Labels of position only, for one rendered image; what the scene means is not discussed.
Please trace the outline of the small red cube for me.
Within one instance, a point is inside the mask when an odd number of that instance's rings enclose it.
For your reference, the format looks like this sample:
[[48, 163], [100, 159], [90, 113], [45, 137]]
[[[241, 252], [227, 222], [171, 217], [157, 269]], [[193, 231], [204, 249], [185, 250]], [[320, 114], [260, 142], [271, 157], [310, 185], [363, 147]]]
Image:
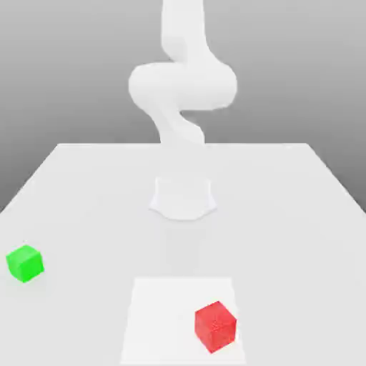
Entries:
[[208, 352], [216, 352], [235, 341], [237, 318], [216, 301], [194, 313], [194, 333]]

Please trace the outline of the small green cube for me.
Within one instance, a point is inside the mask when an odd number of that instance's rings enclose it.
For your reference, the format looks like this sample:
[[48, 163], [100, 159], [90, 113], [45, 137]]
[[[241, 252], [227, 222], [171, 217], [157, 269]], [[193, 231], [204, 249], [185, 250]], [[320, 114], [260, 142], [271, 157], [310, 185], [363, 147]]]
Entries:
[[25, 244], [6, 256], [10, 273], [20, 282], [28, 282], [44, 271], [41, 252]]

